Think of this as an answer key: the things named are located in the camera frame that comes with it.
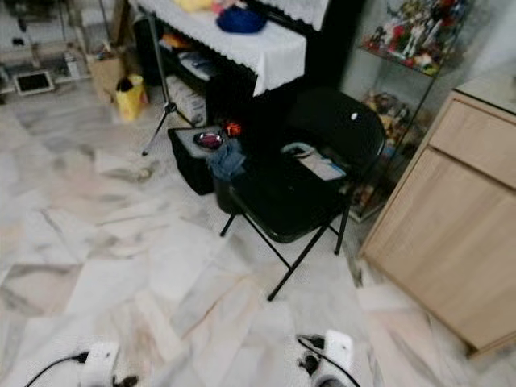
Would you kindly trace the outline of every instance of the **floor tile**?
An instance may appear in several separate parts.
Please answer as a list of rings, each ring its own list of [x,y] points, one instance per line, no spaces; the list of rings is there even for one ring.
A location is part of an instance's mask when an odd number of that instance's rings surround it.
[[[51,316],[65,309],[80,265],[16,264],[0,286],[0,314]]]
[[[15,157],[10,152],[0,153],[0,194],[5,194],[4,189],[19,180]]]
[[[1,323],[0,329],[2,333],[14,330],[2,328]],[[0,381],[2,387],[24,385],[51,361],[87,350],[96,342],[120,344],[114,370],[118,380],[128,375],[146,380],[184,355],[180,340],[146,291],[97,314],[31,318],[17,340],[17,351],[8,358],[13,364],[13,356],[15,365]],[[50,372],[46,380],[43,378],[40,385],[77,385],[79,371],[77,364],[63,365]]]
[[[179,220],[169,225],[149,250],[151,289],[181,301],[225,243],[192,223]]]
[[[359,288],[357,295],[364,310],[420,309],[416,301],[391,282]]]
[[[0,152],[23,146],[31,136],[19,123],[10,106],[0,106]]]
[[[143,387],[206,387],[195,372],[188,353],[157,369],[140,384]]]
[[[192,346],[193,369],[206,387],[223,385],[259,308],[256,287],[242,281],[183,334]]]
[[[0,285],[2,285],[3,281],[6,279],[7,274],[9,274],[9,268],[0,269]]]
[[[6,316],[2,313],[0,317],[0,381],[15,364],[26,324],[27,320],[19,316]]]
[[[309,385],[308,373],[297,366],[304,350],[295,333],[289,304],[266,304],[253,319],[222,385]]]
[[[88,260],[77,278],[64,313],[98,313],[134,297],[147,286],[147,257]]]

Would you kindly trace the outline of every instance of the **wooden cabinet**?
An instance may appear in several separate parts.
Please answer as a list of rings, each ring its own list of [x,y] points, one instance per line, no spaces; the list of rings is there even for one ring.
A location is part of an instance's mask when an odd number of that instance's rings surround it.
[[[516,338],[516,119],[453,93],[360,254],[477,352]]]

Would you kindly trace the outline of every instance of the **marble floor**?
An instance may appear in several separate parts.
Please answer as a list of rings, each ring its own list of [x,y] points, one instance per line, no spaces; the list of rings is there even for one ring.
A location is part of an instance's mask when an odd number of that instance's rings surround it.
[[[121,344],[118,378],[155,387],[309,387],[296,333],[354,339],[363,387],[515,386],[511,351],[472,362],[461,344],[326,233],[274,302],[284,273],[263,241],[181,178],[159,103],[135,123],[88,82],[0,106],[0,386],[99,340]],[[184,126],[172,117],[169,127]],[[280,248],[294,259],[310,238]],[[352,276],[361,268],[361,276]],[[62,364],[38,385],[77,385]]]

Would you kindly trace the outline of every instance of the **black folding chair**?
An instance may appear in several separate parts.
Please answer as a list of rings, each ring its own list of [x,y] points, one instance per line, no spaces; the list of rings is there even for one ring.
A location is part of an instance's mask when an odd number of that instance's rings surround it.
[[[301,94],[287,118],[285,132],[330,157],[346,172],[346,177],[324,181],[278,149],[276,154],[251,157],[245,164],[246,173],[231,182],[230,194],[242,216],[288,269],[268,296],[269,301],[328,227],[338,236],[335,254],[339,254],[353,191],[377,161],[385,143],[384,128],[377,114],[332,89]],[[339,214],[342,220],[337,231],[331,222]],[[235,216],[231,215],[221,236],[226,234]],[[290,243],[315,229],[317,233],[293,264],[264,235],[279,243]]]

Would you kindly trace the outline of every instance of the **chair seat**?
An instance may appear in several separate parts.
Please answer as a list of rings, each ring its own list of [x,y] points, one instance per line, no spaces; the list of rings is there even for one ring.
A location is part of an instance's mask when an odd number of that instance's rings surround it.
[[[343,209],[342,195],[287,156],[248,165],[233,181],[231,196],[270,239],[280,243],[330,222]]]

